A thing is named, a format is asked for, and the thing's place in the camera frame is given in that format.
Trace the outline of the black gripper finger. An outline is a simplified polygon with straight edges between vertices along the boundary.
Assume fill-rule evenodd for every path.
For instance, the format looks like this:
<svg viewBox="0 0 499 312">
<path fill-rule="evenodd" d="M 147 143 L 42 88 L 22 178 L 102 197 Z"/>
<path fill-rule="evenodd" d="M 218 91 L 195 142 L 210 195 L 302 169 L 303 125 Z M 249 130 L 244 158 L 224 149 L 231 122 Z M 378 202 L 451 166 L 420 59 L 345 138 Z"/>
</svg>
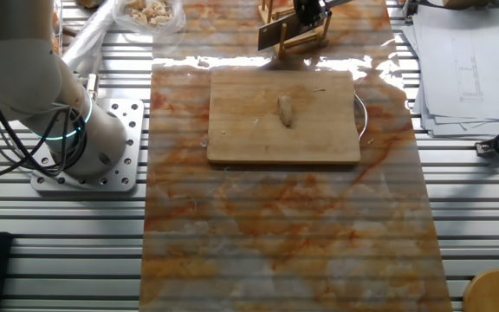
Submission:
<svg viewBox="0 0 499 312">
<path fill-rule="evenodd" d="M 294 9 L 302 25 L 315 25 L 327 15 L 323 0 L 294 0 Z"/>
</svg>

